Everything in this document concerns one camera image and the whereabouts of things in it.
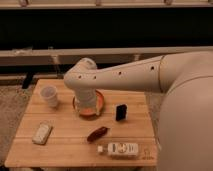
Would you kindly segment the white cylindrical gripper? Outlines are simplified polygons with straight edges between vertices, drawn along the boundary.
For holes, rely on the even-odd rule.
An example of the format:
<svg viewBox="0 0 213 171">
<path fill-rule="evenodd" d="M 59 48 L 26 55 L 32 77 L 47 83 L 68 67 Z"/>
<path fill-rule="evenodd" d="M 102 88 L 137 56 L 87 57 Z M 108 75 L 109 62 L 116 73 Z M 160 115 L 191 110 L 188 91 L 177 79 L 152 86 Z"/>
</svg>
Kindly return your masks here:
<svg viewBox="0 0 213 171">
<path fill-rule="evenodd" d="M 77 113 L 81 116 L 98 115 L 97 95 L 94 89 L 80 89 L 75 91 Z"/>
</svg>

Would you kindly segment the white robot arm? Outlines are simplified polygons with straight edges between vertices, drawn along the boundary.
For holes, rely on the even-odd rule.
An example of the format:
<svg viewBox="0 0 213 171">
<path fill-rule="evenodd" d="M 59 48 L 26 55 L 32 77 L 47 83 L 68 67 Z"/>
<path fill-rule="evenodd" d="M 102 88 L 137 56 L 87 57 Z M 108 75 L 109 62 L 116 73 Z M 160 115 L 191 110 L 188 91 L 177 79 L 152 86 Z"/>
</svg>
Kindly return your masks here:
<svg viewBox="0 0 213 171">
<path fill-rule="evenodd" d="M 81 59 L 64 75 L 85 103 L 96 89 L 162 92 L 157 171 L 213 171 L 213 51 L 167 54 L 98 69 Z"/>
</svg>

